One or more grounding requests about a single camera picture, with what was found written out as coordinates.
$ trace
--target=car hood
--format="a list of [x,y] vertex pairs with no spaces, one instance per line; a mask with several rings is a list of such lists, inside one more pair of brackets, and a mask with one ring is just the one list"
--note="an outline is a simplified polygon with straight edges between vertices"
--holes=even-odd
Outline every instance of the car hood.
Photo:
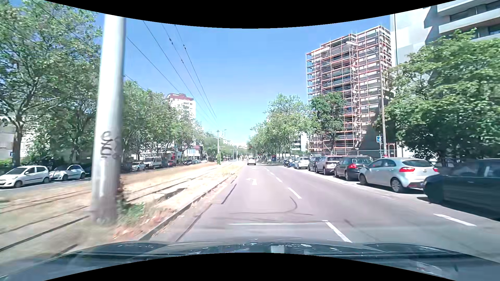
[[292,237],[261,237],[224,241],[131,241],[105,244],[50,259],[5,276],[2,281],[26,278],[48,280],[138,261],[221,253],[280,253],[333,257],[411,270],[451,280],[461,280],[462,275],[471,280],[495,280],[500,274],[500,263],[417,244],[348,243]]

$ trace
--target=dashed white line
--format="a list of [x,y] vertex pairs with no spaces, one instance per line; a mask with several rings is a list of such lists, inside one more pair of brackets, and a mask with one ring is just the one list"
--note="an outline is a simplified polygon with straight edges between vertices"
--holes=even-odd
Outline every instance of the dashed white line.
[[462,224],[462,225],[465,225],[465,226],[468,226],[468,227],[477,227],[477,225],[475,225],[475,224],[472,224],[472,223],[467,222],[467,221],[460,220],[458,218],[447,216],[445,214],[435,213],[434,215],[438,216],[438,217],[441,217],[441,218],[445,218],[447,220],[450,220],[450,221],[453,221],[453,222],[456,222],[456,223],[459,223],[459,224]]
[[345,242],[349,242],[349,243],[352,243],[351,240],[349,240],[349,238],[347,238],[347,236],[345,236],[340,230],[338,230],[331,222],[329,222],[328,220],[323,220],[323,222],[329,226],[331,229],[333,229],[333,231],[340,237],[342,238],[342,240],[344,240]]
[[297,196],[298,199],[302,199],[302,197],[300,195],[297,194],[297,192],[295,192],[293,189],[291,189],[290,187],[288,188],[293,194],[295,194],[295,196]]

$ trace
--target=curb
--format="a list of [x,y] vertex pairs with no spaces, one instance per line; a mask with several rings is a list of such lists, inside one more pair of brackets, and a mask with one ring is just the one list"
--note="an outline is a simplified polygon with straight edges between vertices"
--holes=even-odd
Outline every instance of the curb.
[[141,236],[139,239],[137,239],[138,241],[144,241],[144,240],[149,240],[151,239],[151,237],[153,237],[153,235],[155,235],[156,233],[158,233],[162,228],[164,228],[165,226],[167,226],[170,222],[172,222],[173,220],[175,220],[178,216],[180,216],[182,213],[184,213],[185,211],[187,211],[189,208],[191,208],[191,205],[193,205],[194,203],[198,202],[199,200],[201,200],[203,197],[205,197],[208,193],[210,193],[211,191],[213,191],[214,189],[216,189],[218,186],[220,186],[223,182],[227,181],[230,177],[232,177],[234,175],[228,175],[226,178],[224,178],[221,182],[217,183],[214,187],[210,188],[209,190],[207,190],[205,193],[203,193],[202,195],[200,195],[199,197],[197,197],[196,199],[194,199],[193,201],[191,201],[190,203],[186,204],[184,207],[182,207],[180,210],[176,211],[175,213],[173,213],[171,216],[167,217],[164,221],[162,221],[160,224],[158,224],[155,228],[153,228],[152,230],[150,230],[148,233],[146,233],[145,235]]

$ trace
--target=scaffolding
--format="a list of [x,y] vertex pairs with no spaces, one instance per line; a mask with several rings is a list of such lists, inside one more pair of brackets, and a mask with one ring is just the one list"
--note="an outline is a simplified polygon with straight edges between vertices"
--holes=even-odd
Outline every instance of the scaffolding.
[[311,136],[312,154],[359,155],[362,142],[376,142],[364,140],[364,135],[379,112],[381,73],[391,65],[390,46],[390,32],[377,26],[324,43],[306,55],[309,101],[317,95],[335,92],[341,93],[345,101],[344,125],[336,132],[336,140],[326,135]]

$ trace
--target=high-rise building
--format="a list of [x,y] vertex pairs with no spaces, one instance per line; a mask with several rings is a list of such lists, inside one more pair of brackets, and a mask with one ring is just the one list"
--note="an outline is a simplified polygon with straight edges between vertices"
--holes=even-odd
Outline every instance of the high-rise building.
[[395,65],[409,53],[455,30],[475,31],[476,39],[500,38],[500,0],[455,0],[390,15]]
[[378,133],[372,124],[382,104],[381,74],[391,64],[391,35],[382,26],[331,40],[306,55],[309,101],[330,92],[341,93],[345,100],[344,125],[333,148],[333,141],[325,135],[313,135],[311,154],[380,157]]
[[188,110],[191,116],[196,119],[196,102],[192,97],[186,96],[185,93],[169,93],[166,98],[170,101],[173,107],[181,107]]

